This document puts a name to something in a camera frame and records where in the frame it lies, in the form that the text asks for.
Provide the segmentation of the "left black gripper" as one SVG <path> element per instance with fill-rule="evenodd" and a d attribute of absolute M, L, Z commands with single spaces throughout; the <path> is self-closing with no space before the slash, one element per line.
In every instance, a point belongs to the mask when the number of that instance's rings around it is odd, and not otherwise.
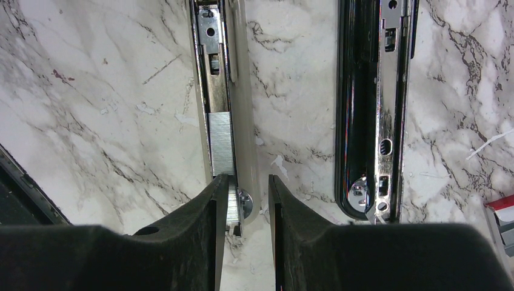
<path fill-rule="evenodd" d="M 32 177 L 1 147 L 1 225 L 69 225 Z"/>

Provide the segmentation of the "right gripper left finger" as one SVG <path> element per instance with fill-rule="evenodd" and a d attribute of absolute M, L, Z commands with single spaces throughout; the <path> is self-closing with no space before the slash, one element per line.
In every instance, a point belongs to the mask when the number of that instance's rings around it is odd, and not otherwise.
<path fill-rule="evenodd" d="M 229 178 L 122 235 L 99 225 L 1 227 L 2 290 L 219 290 Z"/>

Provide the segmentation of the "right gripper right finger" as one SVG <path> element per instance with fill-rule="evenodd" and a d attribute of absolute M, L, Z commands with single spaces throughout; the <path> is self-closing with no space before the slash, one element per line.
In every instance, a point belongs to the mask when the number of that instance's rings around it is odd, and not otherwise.
<path fill-rule="evenodd" d="M 512 290 L 465 224 L 337 225 L 269 176 L 277 290 Z"/>

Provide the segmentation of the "staple strip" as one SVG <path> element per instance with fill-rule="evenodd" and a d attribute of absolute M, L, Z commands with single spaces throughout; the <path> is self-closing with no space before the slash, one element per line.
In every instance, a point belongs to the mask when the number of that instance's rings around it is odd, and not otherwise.
<path fill-rule="evenodd" d="M 229 176 L 227 225 L 229 227 L 239 226 L 241 224 L 241 214 L 237 194 L 231 116 L 229 112 L 214 112 L 209 113 L 207 117 L 212 174 L 213 176 L 220 174 Z"/>

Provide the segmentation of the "red white staple box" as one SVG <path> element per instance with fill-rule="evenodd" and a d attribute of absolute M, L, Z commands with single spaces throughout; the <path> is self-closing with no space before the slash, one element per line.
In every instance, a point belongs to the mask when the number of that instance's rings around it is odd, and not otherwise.
<path fill-rule="evenodd" d="M 513 258 L 513 195 L 485 203 L 484 207 L 496 247 Z"/>

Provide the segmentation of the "beige black stapler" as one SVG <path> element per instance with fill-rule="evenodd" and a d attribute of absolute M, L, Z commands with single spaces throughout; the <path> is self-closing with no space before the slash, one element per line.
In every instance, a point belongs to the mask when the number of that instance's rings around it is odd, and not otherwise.
<path fill-rule="evenodd" d="M 207 177 L 216 177 L 207 115 L 229 112 L 241 224 L 229 227 L 226 219 L 226 229 L 240 237 L 260 203 L 244 2 L 189 1 L 187 7 Z M 335 199 L 356 220 L 400 220 L 406 99 L 418 11 L 418 1 L 338 4 Z"/>

